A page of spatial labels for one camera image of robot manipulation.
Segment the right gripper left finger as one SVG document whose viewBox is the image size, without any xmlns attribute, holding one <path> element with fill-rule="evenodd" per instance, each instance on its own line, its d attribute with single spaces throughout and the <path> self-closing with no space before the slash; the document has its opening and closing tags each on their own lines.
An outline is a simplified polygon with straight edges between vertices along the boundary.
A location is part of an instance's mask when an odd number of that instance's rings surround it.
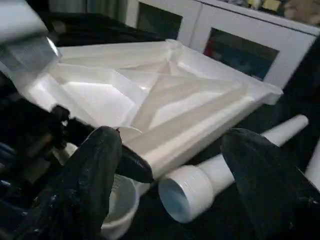
<svg viewBox="0 0 320 240">
<path fill-rule="evenodd" d="M 38 195 L 15 231 L 17 240 L 98 240 L 115 175 L 150 183 L 149 164 L 114 128 L 95 129 Z"/>
</svg>

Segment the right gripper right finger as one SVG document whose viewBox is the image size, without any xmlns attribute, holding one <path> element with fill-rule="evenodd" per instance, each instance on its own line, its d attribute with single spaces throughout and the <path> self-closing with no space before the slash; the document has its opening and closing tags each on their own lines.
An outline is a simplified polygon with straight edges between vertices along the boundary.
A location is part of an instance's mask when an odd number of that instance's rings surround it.
<svg viewBox="0 0 320 240">
<path fill-rule="evenodd" d="M 221 153 L 260 240 L 320 238 L 320 192 L 280 147 L 232 128 L 222 137 Z"/>
</svg>

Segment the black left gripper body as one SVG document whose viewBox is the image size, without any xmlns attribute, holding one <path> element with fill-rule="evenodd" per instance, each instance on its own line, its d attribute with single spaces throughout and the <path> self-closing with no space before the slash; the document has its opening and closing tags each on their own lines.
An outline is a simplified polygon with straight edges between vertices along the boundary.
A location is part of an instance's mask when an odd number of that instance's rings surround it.
<svg viewBox="0 0 320 240">
<path fill-rule="evenodd" d="M 0 205 L 28 208 L 63 167 L 53 150 L 84 141 L 84 122 L 54 105 L 24 98 L 0 101 Z"/>
</svg>

